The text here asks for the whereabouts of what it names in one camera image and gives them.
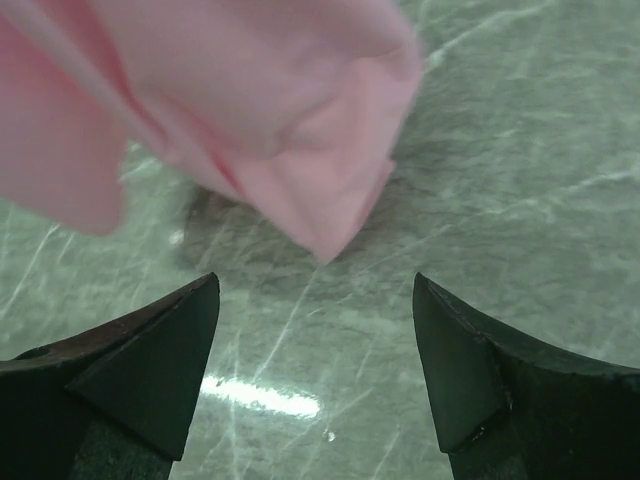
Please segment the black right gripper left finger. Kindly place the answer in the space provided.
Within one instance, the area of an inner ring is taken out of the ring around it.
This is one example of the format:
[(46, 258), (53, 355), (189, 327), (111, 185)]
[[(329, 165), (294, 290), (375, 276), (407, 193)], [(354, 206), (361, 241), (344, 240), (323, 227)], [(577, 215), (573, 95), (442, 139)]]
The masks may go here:
[(183, 457), (220, 310), (216, 275), (1, 365), (5, 479), (165, 479)]

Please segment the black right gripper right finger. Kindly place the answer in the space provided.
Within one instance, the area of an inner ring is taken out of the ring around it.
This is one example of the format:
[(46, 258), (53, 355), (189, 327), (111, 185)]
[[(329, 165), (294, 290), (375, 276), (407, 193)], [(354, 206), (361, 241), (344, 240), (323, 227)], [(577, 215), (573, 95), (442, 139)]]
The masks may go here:
[(543, 342), (414, 280), (415, 336), (457, 479), (635, 479), (639, 372)]

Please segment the pink t shirt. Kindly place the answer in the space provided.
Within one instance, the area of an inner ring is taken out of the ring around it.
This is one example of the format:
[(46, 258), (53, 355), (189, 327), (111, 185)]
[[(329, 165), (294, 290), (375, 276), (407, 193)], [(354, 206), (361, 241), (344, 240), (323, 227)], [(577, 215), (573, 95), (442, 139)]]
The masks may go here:
[(1, 193), (107, 234), (133, 140), (327, 263), (379, 198), (423, 71), (392, 1), (5, 1)]

